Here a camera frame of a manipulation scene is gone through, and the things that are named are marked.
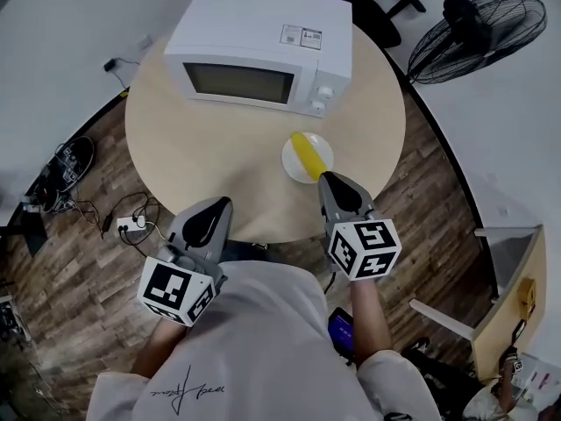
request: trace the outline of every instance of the yellow object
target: yellow object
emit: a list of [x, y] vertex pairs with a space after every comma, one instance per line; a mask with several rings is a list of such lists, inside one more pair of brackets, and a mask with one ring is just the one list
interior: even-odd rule
[[520, 318], [528, 321], [536, 307], [536, 281], [524, 278], [518, 287], [518, 301], [520, 302]]
[[293, 132], [290, 136], [290, 141], [292, 142], [292, 147], [296, 151], [296, 155], [302, 162], [306, 172], [308, 172], [308, 175], [310, 175], [312, 179], [318, 181], [320, 175], [327, 171], [327, 166], [323, 162], [321, 156], [301, 132]]

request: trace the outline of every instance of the table top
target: table top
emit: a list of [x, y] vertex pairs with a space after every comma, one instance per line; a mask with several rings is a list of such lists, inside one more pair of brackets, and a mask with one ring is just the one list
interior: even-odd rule
[[294, 131], [324, 137], [334, 171], [376, 197], [394, 172], [405, 108], [384, 54], [353, 26], [352, 81], [325, 118], [234, 103], [188, 100], [168, 77], [167, 38], [154, 44], [131, 86], [125, 114], [132, 161], [156, 198], [177, 214], [228, 196], [231, 238], [287, 242], [323, 231], [317, 186], [293, 181], [281, 150]]
[[475, 370], [482, 382], [493, 379], [497, 375], [499, 358], [510, 346], [512, 333], [520, 323], [518, 287], [526, 277], [536, 281], [536, 308], [526, 328], [515, 342], [519, 353], [523, 353], [528, 348], [545, 313], [547, 273], [545, 235], [542, 226], [539, 226], [532, 236], [526, 253], [522, 256], [507, 288], [473, 331], [472, 350]]

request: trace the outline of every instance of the power strip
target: power strip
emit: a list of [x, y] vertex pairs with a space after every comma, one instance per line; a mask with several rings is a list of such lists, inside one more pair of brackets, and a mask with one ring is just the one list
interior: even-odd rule
[[144, 231], [146, 229], [146, 218], [144, 215], [139, 216], [137, 221], [132, 221], [132, 217], [118, 218], [117, 229], [119, 227], [126, 227], [127, 232]]

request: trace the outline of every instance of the white cube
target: white cube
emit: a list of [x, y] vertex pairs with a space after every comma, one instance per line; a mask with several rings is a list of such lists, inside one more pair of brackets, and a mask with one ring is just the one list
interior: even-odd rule
[[387, 275], [401, 251], [392, 220], [337, 223], [331, 234], [331, 258], [351, 281]]
[[210, 276], [146, 258], [137, 298], [156, 315], [192, 326], [215, 296]]

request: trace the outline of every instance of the sticker label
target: sticker label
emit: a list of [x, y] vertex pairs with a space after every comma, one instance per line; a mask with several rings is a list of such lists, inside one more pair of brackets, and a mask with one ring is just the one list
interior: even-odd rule
[[309, 28], [304, 28], [302, 30], [302, 41], [301, 46], [307, 48], [315, 48], [315, 50], [322, 49], [322, 32], [318, 30], [310, 30]]
[[322, 49], [322, 32], [301, 26], [283, 25], [280, 34], [281, 44], [304, 46], [315, 50]]
[[282, 26], [282, 34], [280, 35], [281, 44], [290, 44], [299, 46], [302, 39], [302, 27], [293, 25]]

